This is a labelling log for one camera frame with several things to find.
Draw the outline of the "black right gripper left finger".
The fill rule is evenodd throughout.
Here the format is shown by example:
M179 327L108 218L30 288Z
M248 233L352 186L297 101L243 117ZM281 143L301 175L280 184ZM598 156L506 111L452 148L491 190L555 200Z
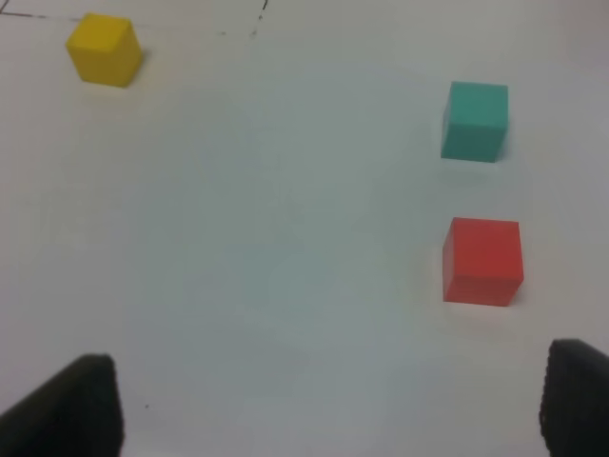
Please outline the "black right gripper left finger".
M116 367L86 354L1 414L3 456L119 456L125 442Z

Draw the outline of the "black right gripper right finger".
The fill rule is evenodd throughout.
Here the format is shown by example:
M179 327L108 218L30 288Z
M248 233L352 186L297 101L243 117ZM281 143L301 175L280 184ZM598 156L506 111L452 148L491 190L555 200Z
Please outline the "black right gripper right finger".
M551 456L606 456L608 356L578 339L553 341L539 421Z

